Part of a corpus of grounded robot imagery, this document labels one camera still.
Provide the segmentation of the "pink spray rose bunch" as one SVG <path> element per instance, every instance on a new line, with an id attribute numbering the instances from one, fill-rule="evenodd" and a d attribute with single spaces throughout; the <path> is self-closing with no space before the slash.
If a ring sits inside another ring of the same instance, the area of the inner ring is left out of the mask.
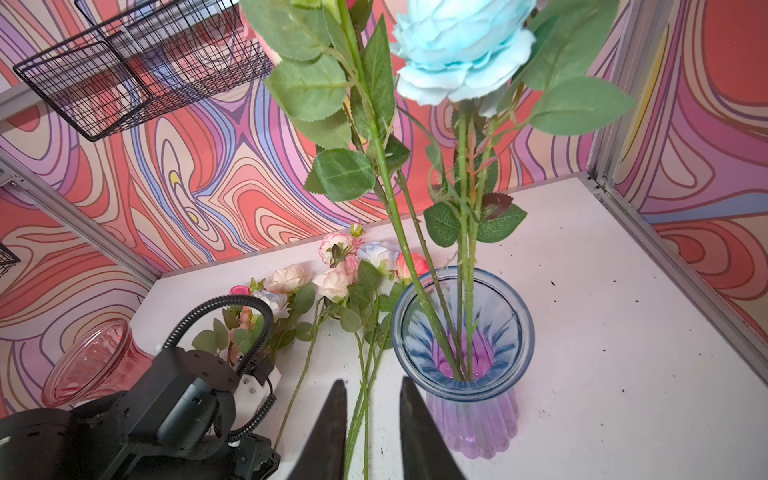
<path id="1" fill-rule="evenodd" d="M 304 282 L 290 293 L 274 293 L 265 288 L 253 290 L 239 285 L 231 294 L 249 294 L 264 301 L 274 315 L 274 327 L 268 337 L 264 353 L 271 359 L 294 341 L 309 341 L 314 333 L 311 323 L 299 319 L 315 304 L 316 287 Z M 192 340 L 192 347 L 226 358 L 236 366 L 241 357 L 255 343 L 264 328 L 264 317 L 247 306 L 226 306 L 221 309 L 222 319 L 214 318 L 210 329 L 201 330 Z"/>

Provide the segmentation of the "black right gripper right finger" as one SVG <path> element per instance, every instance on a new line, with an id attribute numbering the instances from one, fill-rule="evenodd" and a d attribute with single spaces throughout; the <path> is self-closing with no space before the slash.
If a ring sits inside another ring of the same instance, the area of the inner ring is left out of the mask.
<path id="1" fill-rule="evenodd" d="M 465 479 L 409 377 L 404 377 L 401 384 L 399 429 L 405 480 Z"/>

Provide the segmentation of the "cream peach rose stem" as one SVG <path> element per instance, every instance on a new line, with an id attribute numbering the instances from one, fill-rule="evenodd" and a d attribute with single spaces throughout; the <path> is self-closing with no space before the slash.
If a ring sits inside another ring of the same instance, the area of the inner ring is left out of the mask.
<path id="1" fill-rule="evenodd" d="M 325 319 L 332 316 L 329 309 L 331 307 L 340 307 L 349 296 L 349 275 L 341 266 L 330 268 L 324 273 L 316 276 L 312 280 L 312 284 L 316 287 L 316 293 L 319 295 L 319 300 L 315 306 L 314 320 L 309 328 L 309 347 L 303 369 L 293 389 L 278 431 L 277 439 L 275 441 L 276 447 L 280 445 L 297 397 L 307 374 L 309 373 L 321 325 Z"/>

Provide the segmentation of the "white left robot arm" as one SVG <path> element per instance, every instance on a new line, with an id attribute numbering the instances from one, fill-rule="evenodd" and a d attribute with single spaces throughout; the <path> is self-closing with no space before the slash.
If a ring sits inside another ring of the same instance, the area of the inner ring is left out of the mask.
<path id="1" fill-rule="evenodd" d="M 225 306 L 258 311 L 263 327 L 236 368 L 178 343 L 204 315 Z M 4 479 L 268 479 L 280 457 L 254 434 L 274 405 L 268 394 L 243 426 L 235 392 L 267 344 L 269 305 L 226 295 L 190 311 L 172 330 L 149 369 L 128 391 L 73 410 L 28 410 L 1 421 Z"/>

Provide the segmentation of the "light blue flower stem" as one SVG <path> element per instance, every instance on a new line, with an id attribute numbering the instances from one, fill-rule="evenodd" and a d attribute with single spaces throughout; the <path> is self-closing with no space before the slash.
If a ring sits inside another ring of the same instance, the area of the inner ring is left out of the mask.
<path id="1" fill-rule="evenodd" d="M 450 103 L 456 146 L 433 155 L 431 240 L 455 247 L 469 313 L 476 250 L 509 237 L 525 219 L 492 183 L 499 146 L 533 128 L 581 136 L 626 114 L 632 99 L 588 73 L 608 39 L 615 1 L 411 1 L 394 29 L 403 61 L 398 93 L 422 106 Z"/>

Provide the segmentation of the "pale pink rose bunch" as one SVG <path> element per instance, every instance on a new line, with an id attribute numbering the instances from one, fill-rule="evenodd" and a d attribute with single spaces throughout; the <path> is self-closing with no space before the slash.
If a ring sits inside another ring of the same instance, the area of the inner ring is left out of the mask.
<path id="1" fill-rule="evenodd" d="M 356 279 L 357 269 L 359 267 L 357 250 L 359 249 L 360 245 L 361 243 L 359 238 L 354 237 L 351 233 L 332 233 L 326 235 L 322 239 L 319 247 L 319 256 L 326 269 L 321 273 L 315 274 L 314 276 L 311 275 L 311 282 L 316 276 L 324 273 L 330 268 L 341 266 L 349 275 L 350 287 Z M 313 319 L 310 323 L 312 323 L 314 320 L 315 306 L 318 300 L 319 295 L 316 293 L 315 304 L 311 307 Z M 344 305 L 346 300 L 340 307 L 331 307 L 329 309 L 329 312 L 332 314 L 330 318 L 338 313 L 339 309 Z"/>

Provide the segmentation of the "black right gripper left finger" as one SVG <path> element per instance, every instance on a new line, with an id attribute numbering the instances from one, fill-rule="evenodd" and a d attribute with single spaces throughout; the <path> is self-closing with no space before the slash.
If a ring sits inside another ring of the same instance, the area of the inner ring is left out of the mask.
<path id="1" fill-rule="evenodd" d="M 289 480 L 341 480 L 344 477 L 347 413 L 345 382 L 336 380 Z"/>

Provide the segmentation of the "purple blue glass vase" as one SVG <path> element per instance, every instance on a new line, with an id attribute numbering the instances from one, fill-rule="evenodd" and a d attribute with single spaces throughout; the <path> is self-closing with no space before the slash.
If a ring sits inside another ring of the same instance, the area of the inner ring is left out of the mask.
<path id="1" fill-rule="evenodd" d="M 456 267 L 420 278 L 445 330 L 448 352 L 415 286 L 397 302 L 392 342 L 400 365 L 424 390 L 448 448 L 469 459 L 491 459 L 506 451 L 518 432 L 514 387 L 531 362 L 535 332 L 527 306 L 508 283 L 481 269 L 472 280 L 472 310 L 461 313 L 466 302 Z"/>

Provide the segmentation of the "light pink rose stem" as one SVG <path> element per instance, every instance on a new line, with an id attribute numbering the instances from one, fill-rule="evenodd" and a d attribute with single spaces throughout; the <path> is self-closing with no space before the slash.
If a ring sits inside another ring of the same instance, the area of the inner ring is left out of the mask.
<path id="1" fill-rule="evenodd" d="M 393 156 L 402 152 L 394 134 L 397 100 L 389 29 L 377 20 L 363 32 L 371 1 L 243 1 L 246 33 L 253 35 L 275 66 L 265 84 L 291 124 L 317 147 L 305 182 L 307 191 L 332 202 L 374 194 L 384 205 L 401 253 L 417 248 L 406 237 L 395 192 L 408 190 Z M 420 284 L 413 280 L 443 351 L 444 328 Z"/>

